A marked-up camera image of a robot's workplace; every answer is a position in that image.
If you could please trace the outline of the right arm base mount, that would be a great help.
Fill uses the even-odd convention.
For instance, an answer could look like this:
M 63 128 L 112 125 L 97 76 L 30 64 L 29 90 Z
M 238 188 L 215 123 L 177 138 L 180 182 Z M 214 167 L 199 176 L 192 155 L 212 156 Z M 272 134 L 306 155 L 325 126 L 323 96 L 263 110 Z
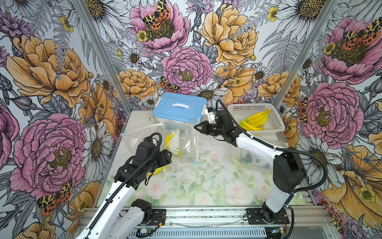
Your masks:
M 274 213 L 262 208 L 247 208 L 246 217 L 250 225 L 287 225 L 290 223 L 285 209 Z

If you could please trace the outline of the small green circuit board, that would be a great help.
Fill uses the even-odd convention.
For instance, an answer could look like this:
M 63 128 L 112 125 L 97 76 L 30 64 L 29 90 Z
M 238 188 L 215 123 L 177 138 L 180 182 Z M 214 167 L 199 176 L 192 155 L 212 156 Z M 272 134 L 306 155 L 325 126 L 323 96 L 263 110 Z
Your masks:
M 136 237 L 137 238 L 146 238 L 151 236 L 152 230 L 151 229 L 137 229 Z

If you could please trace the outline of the right aluminium corner post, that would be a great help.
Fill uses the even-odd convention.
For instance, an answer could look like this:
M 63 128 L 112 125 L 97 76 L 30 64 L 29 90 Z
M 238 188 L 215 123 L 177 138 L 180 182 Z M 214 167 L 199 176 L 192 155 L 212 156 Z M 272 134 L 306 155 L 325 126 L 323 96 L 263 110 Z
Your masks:
M 333 14 L 338 2 L 338 0 L 333 0 L 326 1 L 326 3 L 324 4 L 321 13 L 318 15 L 316 23 L 313 25 L 312 32 L 307 35 L 306 41 L 303 44 L 301 51 L 298 53 L 297 58 L 294 64 L 292 65 L 292 68 L 290 69 L 284 84 L 282 85 L 279 93 L 277 94 L 275 100 L 272 103 L 274 107 L 277 108 L 280 105 L 280 103 L 284 100 L 289 88 L 291 87 L 301 66 L 303 65 L 303 62 L 308 57 L 309 50 L 313 48 L 313 45 L 316 43 L 321 32 L 327 26 L 327 22 Z

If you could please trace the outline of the left aluminium corner post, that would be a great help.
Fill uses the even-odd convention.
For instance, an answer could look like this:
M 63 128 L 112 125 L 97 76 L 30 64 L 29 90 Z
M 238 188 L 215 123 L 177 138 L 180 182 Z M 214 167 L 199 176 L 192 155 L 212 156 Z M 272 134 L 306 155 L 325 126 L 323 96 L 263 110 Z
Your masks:
M 128 116 L 130 116 L 133 108 L 130 105 L 125 92 L 121 86 L 121 83 L 119 82 L 117 78 L 117 73 L 114 70 L 114 67 L 110 61 L 110 58 L 108 57 L 107 51 L 103 45 L 102 39 L 100 35 L 98 34 L 97 30 L 98 28 L 93 23 L 93 20 L 91 18 L 91 15 L 87 9 L 87 6 L 84 1 L 74 1 L 73 2 L 74 8 L 77 11 L 79 18 L 81 22 L 83 23 L 86 32 L 88 36 L 92 39 L 93 46 L 95 50 L 97 51 L 97 54 L 106 70 L 106 73 L 108 74 L 116 93 L 120 99 L 120 102 Z

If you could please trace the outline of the blue lid storage box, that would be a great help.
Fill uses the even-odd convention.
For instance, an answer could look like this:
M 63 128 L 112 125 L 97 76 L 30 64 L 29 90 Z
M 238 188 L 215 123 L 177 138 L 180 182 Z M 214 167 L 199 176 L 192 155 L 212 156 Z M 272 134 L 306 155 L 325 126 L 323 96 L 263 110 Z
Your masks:
M 166 92 L 155 105 L 153 116 L 194 133 L 194 126 L 203 121 L 207 104 L 207 99 L 202 97 Z

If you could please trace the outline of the aluminium corner post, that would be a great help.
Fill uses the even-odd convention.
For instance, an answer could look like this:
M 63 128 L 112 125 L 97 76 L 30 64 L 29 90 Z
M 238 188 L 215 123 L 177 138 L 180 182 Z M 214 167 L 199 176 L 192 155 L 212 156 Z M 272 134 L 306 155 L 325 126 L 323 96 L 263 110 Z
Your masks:
M 333 14 L 338 2 L 338 0 L 333 0 L 326 1 L 326 3 L 324 4 L 321 13 L 318 15 L 316 23 L 313 25 L 312 32 L 307 35 L 306 41 L 303 44 L 301 51 L 298 53 L 297 58 L 294 64 L 292 65 L 292 68 L 290 69 L 284 84 L 282 85 L 279 93 L 277 94 L 275 100 L 272 103 L 274 107 L 277 108 L 280 105 L 280 103 L 284 100 L 289 88 L 291 87 L 301 66 L 303 65 L 303 62 L 308 57 L 309 50 L 313 48 L 313 45 L 316 43 L 321 32 L 327 26 L 327 22 Z
M 87 9 L 87 6 L 84 1 L 74 1 L 73 2 L 74 8 L 77 11 L 79 18 L 81 22 L 83 23 L 86 32 L 88 36 L 92 39 L 93 46 L 95 50 L 97 51 L 97 54 L 106 70 L 106 73 L 108 74 L 116 93 L 120 99 L 120 102 L 128 116 L 130 116 L 133 108 L 130 105 L 125 92 L 121 86 L 121 83 L 119 82 L 117 78 L 117 73 L 114 70 L 114 67 L 110 61 L 110 58 L 108 57 L 107 51 L 103 45 L 102 39 L 100 35 L 98 34 L 97 30 L 98 28 L 93 23 L 93 20 L 91 18 L 91 15 Z

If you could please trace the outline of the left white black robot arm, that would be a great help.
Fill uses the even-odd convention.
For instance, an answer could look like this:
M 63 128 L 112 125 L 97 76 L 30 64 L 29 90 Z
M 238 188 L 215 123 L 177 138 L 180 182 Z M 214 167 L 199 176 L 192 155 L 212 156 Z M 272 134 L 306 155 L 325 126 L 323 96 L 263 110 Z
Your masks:
M 144 200 L 135 201 L 121 219 L 118 216 L 139 185 L 171 163 L 172 154 L 161 150 L 161 143 L 162 139 L 151 135 L 138 145 L 135 155 L 117 170 L 106 198 L 79 239 L 126 239 L 135 227 L 150 221 L 151 204 Z

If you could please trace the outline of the yellow banana bunch small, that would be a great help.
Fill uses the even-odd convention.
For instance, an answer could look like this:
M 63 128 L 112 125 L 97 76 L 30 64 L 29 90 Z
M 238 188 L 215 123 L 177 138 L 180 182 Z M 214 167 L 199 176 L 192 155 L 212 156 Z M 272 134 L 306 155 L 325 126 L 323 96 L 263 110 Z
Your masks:
M 176 130 L 175 132 L 166 136 L 165 146 L 168 151 L 173 155 L 181 156 L 182 152 L 180 151 L 180 132 Z

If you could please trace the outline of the clear zip-top bag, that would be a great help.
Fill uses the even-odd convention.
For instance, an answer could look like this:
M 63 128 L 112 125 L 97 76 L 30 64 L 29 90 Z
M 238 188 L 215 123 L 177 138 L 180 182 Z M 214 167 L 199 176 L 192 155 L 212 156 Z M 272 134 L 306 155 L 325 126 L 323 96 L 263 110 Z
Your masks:
M 199 137 L 190 123 L 164 121 L 128 130 L 120 137 L 129 154 L 133 154 L 144 138 L 156 132 L 162 136 L 160 148 L 172 153 L 173 162 L 199 163 Z

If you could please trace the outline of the aluminium front rail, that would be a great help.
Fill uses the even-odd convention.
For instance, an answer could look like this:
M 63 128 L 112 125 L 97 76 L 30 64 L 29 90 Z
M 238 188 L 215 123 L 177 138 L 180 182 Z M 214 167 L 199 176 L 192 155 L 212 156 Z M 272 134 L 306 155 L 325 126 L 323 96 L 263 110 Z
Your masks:
M 137 229 L 151 229 L 150 239 L 339 239 L 334 223 L 323 206 L 293 205 L 286 208 L 289 224 L 250 225 L 247 208 L 155 207 L 166 209 L 165 225 L 137 226 L 126 239 L 135 239 Z

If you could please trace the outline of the white plastic basket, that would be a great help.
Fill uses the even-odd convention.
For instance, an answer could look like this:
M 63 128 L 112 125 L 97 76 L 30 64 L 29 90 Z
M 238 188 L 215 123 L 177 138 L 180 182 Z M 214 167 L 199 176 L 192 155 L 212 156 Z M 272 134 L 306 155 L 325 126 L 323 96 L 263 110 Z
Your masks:
M 272 104 L 232 104 L 228 111 L 244 129 L 251 133 L 276 133 L 284 131 L 284 123 Z

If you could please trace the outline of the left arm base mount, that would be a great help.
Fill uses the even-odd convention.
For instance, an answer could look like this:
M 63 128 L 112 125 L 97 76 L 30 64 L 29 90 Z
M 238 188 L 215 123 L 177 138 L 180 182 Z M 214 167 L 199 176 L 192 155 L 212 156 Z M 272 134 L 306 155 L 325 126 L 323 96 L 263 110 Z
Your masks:
M 150 216 L 145 216 L 144 221 L 139 224 L 139 226 L 153 226 L 156 227 L 159 224 L 162 226 L 165 225 L 166 222 L 166 209 L 152 209 Z

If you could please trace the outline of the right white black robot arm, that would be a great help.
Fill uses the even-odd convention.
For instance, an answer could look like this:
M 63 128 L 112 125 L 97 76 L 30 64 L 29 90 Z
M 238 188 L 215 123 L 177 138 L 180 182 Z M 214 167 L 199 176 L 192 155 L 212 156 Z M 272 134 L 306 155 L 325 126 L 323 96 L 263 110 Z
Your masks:
M 222 140 L 244 149 L 268 162 L 273 169 L 274 187 L 262 206 L 262 219 L 272 224 L 297 192 L 296 187 L 306 177 L 299 153 L 294 147 L 277 147 L 241 128 L 226 110 L 209 107 L 203 113 L 205 120 L 194 128 L 202 134 L 222 137 Z

